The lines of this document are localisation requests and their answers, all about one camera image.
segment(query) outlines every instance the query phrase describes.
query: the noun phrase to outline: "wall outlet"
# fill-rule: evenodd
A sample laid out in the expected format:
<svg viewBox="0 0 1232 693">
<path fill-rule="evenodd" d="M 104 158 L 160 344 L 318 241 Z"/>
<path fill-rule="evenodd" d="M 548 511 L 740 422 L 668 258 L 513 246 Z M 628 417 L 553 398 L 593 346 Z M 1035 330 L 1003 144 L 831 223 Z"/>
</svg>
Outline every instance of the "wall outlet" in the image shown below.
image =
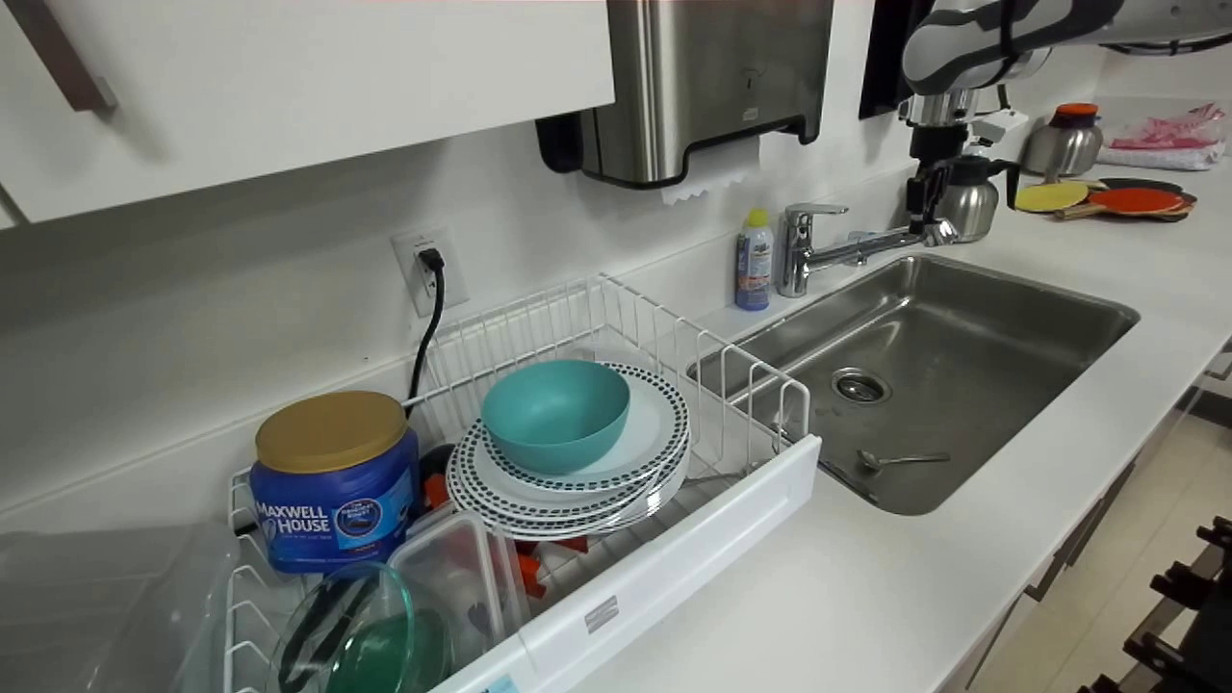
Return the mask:
<svg viewBox="0 0 1232 693">
<path fill-rule="evenodd" d="M 465 304 L 460 258 L 459 258 L 453 241 L 442 231 L 414 231 L 414 236 L 392 240 L 392 254 L 396 254 L 396 264 L 406 286 L 414 316 L 432 316 L 432 304 L 436 304 L 436 277 L 419 263 L 419 250 L 427 250 L 427 246 L 436 246 L 437 258 L 445 263 L 445 307 Z"/>
</svg>

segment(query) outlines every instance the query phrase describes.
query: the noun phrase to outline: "plastic container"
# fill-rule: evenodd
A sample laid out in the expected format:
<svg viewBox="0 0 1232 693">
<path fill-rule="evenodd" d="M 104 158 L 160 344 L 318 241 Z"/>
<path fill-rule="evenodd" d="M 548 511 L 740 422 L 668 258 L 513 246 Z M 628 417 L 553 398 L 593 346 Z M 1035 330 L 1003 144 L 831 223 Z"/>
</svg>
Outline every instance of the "plastic container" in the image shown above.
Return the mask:
<svg viewBox="0 0 1232 693">
<path fill-rule="evenodd" d="M 749 208 L 741 231 L 735 236 L 735 307 L 771 307 L 773 290 L 773 214 L 771 208 Z"/>
<path fill-rule="evenodd" d="M 220 689 L 223 523 L 0 538 L 0 689 Z"/>
<path fill-rule="evenodd" d="M 259 432 L 250 488 L 274 571 L 386 562 L 419 505 L 419 448 L 379 394 L 326 394 Z"/>
<path fill-rule="evenodd" d="M 494 649 L 528 617 L 513 543 L 486 535 L 471 514 L 419 521 L 387 571 L 414 591 L 414 613 L 442 622 L 442 676 Z"/>
</svg>

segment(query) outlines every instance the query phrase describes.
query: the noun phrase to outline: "bowl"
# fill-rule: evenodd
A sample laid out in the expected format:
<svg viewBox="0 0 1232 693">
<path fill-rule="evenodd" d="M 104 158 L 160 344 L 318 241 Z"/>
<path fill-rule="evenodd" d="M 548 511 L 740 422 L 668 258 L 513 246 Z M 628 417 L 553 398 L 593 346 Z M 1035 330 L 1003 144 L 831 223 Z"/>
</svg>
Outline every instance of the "bowl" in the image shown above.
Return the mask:
<svg viewBox="0 0 1232 693">
<path fill-rule="evenodd" d="M 602 362 L 535 362 L 496 381 L 481 422 L 525 472 L 560 479 L 595 463 L 628 421 L 628 381 Z"/>
</svg>

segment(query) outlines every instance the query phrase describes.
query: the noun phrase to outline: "dish rack tray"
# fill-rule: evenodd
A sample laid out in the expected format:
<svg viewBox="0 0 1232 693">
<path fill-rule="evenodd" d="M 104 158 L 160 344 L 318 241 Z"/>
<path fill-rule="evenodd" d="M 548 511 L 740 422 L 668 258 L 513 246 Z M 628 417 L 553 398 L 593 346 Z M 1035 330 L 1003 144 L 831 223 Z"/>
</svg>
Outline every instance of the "dish rack tray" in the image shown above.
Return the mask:
<svg viewBox="0 0 1232 693">
<path fill-rule="evenodd" d="M 818 440 L 808 434 L 808 390 L 610 277 L 445 330 L 427 353 L 424 398 L 412 399 L 419 448 L 459 441 L 490 385 L 540 358 L 630 358 L 668 378 L 694 411 L 690 479 L 652 521 L 593 535 L 586 549 L 544 549 L 544 590 L 509 607 L 519 622 L 437 689 L 569 689 L 812 494 Z M 716 398 L 726 385 L 758 398 Z M 227 514 L 250 521 L 243 479 L 227 494 Z M 254 538 L 240 543 L 223 604 L 223 689 L 254 693 L 269 689 L 274 647 L 310 580 L 278 577 Z"/>
</svg>

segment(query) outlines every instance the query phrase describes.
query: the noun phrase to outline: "container lid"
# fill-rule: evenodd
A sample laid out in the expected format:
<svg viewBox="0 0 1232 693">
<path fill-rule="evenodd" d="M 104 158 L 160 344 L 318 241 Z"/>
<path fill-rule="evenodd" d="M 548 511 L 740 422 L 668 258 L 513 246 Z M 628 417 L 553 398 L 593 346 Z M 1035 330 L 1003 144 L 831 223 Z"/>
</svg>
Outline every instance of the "container lid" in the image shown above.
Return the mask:
<svg viewBox="0 0 1232 693">
<path fill-rule="evenodd" d="M 969 158 L 969 154 L 963 154 L 963 158 L 953 162 L 952 183 L 983 183 L 983 180 L 990 180 L 992 174 L 995 174 L 995 169 L 992 169 L 990 158 Z"/>
<path fill-rule="evenodd" d="M 761 204 L 741 214 L 741 227 L 771 227 L 771 223 L 773 223 L 773 214 Z"/>
<path fill-rule="evenodd" d="M 379 394 L 326 394 L 274 411 L 259 432 L 259 458 L 282 472 L 336 472 L 404 440 L 404 411 Z"/>
<path fill-rule="evenodd" d="M 1101 115 L 1101 108 L 1098 103 L 1058 103 L 1056 113 L 1051 113 L 1051 124 L 1056 128 L 1069 128 L 1069 124 L 1093 124 Z"/>
</svg>

